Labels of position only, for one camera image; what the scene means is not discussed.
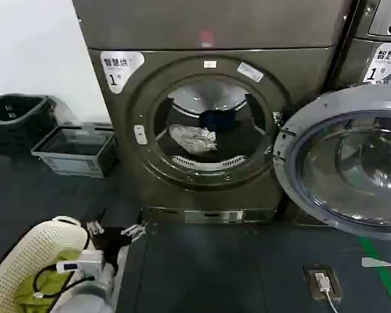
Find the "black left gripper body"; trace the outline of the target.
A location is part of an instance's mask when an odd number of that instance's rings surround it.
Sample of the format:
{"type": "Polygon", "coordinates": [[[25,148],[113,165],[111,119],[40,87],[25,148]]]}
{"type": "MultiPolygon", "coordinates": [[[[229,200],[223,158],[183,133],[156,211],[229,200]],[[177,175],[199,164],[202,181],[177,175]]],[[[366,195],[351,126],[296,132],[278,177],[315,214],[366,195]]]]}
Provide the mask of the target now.
{"type": "Polygon", "coordinates": [[[124,229],[120,227],[106,228],[103,235],[104,247],[102,250],[105,259],[108,263],[117,265],[120,250],[129,246],[129,235],[125,234],[124,229]]]}

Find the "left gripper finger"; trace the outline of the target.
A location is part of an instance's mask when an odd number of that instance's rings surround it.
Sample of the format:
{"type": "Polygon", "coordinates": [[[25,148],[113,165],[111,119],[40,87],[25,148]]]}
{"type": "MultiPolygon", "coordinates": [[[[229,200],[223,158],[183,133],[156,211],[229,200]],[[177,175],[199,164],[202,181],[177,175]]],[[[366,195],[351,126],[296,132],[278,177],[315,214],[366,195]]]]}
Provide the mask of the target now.
{"type": "Polygon", "coordinates": [[[122,230],[121,235],[126,237],[141,237],[146,234],[147,223],[142,222],[139,224],[134,224],[129,228],[122,230]]]}
{"type": "Polygon", "coordinates": [[[102,235],[104,233],[103,227],[97,220],[87,222],[86,227],[91,235],[102,235]]]}

